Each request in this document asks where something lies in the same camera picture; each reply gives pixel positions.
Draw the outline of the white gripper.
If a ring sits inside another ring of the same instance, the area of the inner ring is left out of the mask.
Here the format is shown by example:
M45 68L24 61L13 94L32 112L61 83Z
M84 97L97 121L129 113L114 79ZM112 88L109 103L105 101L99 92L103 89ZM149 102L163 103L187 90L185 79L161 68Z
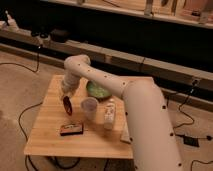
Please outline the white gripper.
M61 94L60 100L63 100L65 96L69 97L70 103L74 103L74 94L80 84L80 77L73 74L65 74L61 81Z

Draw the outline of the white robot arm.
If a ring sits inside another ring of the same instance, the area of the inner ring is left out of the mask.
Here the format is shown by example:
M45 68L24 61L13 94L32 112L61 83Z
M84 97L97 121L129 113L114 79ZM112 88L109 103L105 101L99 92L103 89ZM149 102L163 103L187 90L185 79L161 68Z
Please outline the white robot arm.
M90 66L87 55L64 61L62 96L74 95L82 77L124 102L136 171L184 171L161 89L148 79L126 80Z

